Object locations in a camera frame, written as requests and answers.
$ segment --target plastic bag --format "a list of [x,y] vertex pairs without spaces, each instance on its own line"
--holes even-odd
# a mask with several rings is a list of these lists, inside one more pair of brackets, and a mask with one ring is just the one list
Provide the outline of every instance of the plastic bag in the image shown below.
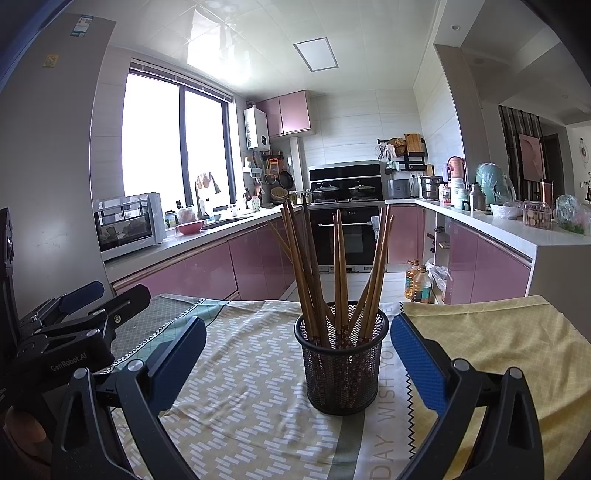
[[435,266],[433,264],[434,260],[434,258],[428,260],[427,263],[425,263],[425,268],[429,272],[429,277],[431,278],[431,280],[433,280],[437,284],[437,288],[439,288],[439,290],[441,290],[442,292],[445,292],[445,289],[447,287],[448,269],[447,267]]
[[591,224],[590,215],[591,212],[572,195],[561,195],[556,199],[554,219],[561,228],[569,232],[588,235]]

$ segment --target pink upper cabinet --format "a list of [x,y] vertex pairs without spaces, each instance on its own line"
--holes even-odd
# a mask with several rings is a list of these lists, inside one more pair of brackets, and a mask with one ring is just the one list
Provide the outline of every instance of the pink upper cabinet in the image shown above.
[[294,92],[279,97],[283,133],[299,132],[310,129],[310,115],[306,92]]
[[267,114],[267,128],[269,137],[276,137],[283,133],[281,123],[281,109],[279,106],[279,97],[269,98],[264,102],[258,102],[256,107]]

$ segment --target ceiling light panel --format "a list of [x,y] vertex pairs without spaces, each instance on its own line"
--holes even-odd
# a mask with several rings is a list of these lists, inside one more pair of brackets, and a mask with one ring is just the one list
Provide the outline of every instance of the ceiling light panel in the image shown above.
[[326,37],[296,43],[294,47],[304,62],[306,62],[311,72],[339,67],[336,63],[335,54],[332,48],[330,48],[329,40]]

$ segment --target cooking oil bottle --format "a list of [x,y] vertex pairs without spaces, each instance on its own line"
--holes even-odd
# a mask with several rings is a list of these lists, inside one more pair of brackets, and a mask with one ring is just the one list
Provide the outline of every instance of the cooking oil bottle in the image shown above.
[[431,279],[425,265],[421,265],[413,278],[413,297],[412,301],[419,303],[429,303],[431,297]]
[[410,264],[410,267],[408,267],[406,272],[406,278],[404,282],[404,296],[411,300],[413,297],[413,278],[418,270],[418,258],[409,260],[407,263]]

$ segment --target sticker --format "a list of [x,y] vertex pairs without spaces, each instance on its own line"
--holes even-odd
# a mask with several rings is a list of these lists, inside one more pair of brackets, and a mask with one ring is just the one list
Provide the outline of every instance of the sticker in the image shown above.
[[70,33],[70,36],[84,37],[86,30],[88,30],[88,27],[90,27],[90,22],[92,22],[93,18],[94,17],[92,15],[82,15],[76,23],[74,30],[72,30],[72,33]]
[[55,67],[58,58],[60,58],[59,55],[48,55],[47,57],[45,57],[45,61],[43,62],[43,66],[44,67]]

